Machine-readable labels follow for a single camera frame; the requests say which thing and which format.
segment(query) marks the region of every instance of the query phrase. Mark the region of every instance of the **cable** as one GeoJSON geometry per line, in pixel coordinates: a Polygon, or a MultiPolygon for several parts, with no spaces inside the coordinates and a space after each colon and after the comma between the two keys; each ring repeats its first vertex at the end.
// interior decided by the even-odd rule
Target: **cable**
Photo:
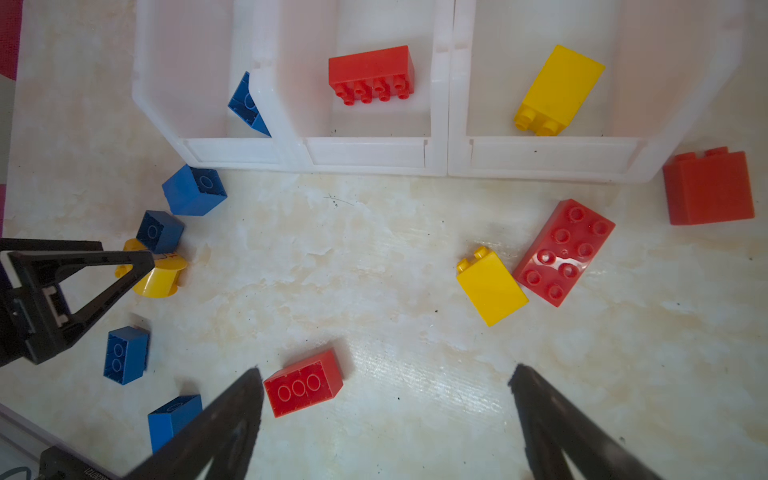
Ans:
{"type": "Polygon", "coordinates": [[[11,478],[13,475],[16,475],[17,473],[27,473],[27,480],[32,479],[32,470],[29,469],[29,467],[16,467],[11,468],[7,472],[0,473],[0,480],[5,480],[6,478],[11,478]]]}

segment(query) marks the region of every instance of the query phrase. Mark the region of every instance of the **blue lego brick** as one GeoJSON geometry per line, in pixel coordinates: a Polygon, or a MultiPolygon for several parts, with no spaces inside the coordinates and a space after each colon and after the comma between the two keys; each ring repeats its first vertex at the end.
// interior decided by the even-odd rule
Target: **blue lego brick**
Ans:
{"type": "Polygon", "coordinates": [[[203,411],[199,395],[179,396],[147,416],[152,453],[168,443],[197,414],[203,411]]]}
{"type": "Polygon", "coordinates": [[[240,80],[240,84],[237,85],[235,94],[232,95],[229,108],[231,111],[235,112],[238,117],[242,118],[252,129],[260,131],[267,137],[271,137],[272,135],[270,135],[270,131],[266,129],[264,119],[261,117],[259,109],[256,108],[256,104],[253,103],[253,99],[248,91],[249,79],[250,73],[245,72],[243,79],[240,80]]]}
{"type": "Polygon", "coordinates": [[[152,253],[173,253],[179,244],[184,224],[159,210],[147,210],[136,238],[152,253]]]}
{"type": "Polygon", "coordinates": [[[227,198],[217,171],[189,165],[163,184],[163,192],[173,215],[202,217],[227,198]]]}
{"type": "Polygon", "coordinates": [[[112,330],[107,337],[107,359],[104,361],[104,376],[125,385],[141,378],[147,369],[147,348],[149,334],[124,326],[112,330]]]}

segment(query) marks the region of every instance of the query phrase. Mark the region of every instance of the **white plastic bin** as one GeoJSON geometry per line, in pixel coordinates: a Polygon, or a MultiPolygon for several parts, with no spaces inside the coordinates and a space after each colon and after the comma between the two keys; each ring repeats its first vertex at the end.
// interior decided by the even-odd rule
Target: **white plastic bin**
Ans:
{"type": "Polygon", "coordinates": [[[650,180],[739,64],[741,0],[456,0],[449,174],[650,180]],[[558,137],[515,128],[563,45],[606,66],[558,137]]]}
{"type": "Polygon", "coordinates": [[[301,171],[446,175],[453,0],[255,0],[250,93],[301,171]],[[408,45],[408,100],[346,106],[328,59],[408,45]]]}
{"type": "Polygon", "coordinates": [[[253,0],[137,0],[133,97],[192,167],[294,170],[227,107],[253,64],[253,0]]]}

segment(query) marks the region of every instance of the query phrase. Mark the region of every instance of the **black mount bracket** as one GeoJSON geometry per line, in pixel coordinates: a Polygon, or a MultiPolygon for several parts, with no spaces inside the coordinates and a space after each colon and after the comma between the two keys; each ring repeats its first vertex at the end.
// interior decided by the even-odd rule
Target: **black mount bracket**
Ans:
{"type": "Polygon", "coordinates": [[[70,348],[154,268],[149,251],[104,252],[101,242],[2,238],[5,251],[21,286],[0,265],[0,366],[22,356],[37,365],[70,348]],[[97,265],[133,268],[71,313],[59,283],[97,265]]]}
{"type": "Polygon", "coordinates": [[[71,453],[53,446],[40,454],[40,470],[36,480],[112,480],[71,453]]]}

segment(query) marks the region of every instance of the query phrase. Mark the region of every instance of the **white table surface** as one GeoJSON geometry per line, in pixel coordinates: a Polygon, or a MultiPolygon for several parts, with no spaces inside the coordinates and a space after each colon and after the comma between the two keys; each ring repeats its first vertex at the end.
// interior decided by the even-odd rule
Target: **white table surface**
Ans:
{"type": "MultiPolygon", "coordinates": [[[[513,398],[534,366],[665,478],[768,470],[768,4],[743,67],[679,151],[745,150],[755,220],[672,227],[664,183],[565,184],[220,170],[229,198],[185,217],[190,266],[165,300],[127,294],[73,348],[0,369],[0,402],[120,475],[151,453],[147,414],[204,406],[334,346],[330,402],[264,406],[249,478],[530,478],[513,398]],[[559,200],[617,224],[555,309],[538,296],[489,329],[455,280],[480,244],[513,267],[559,200]],[[151,330],[149,370],[103,377],[107,332],[151,330]]],[[[135,4],[27,0],[5,232],[119,250],[182,163],[131,100],[135,4]]],[[[78,274],[88,300],[113,269],[78,274]]]]}

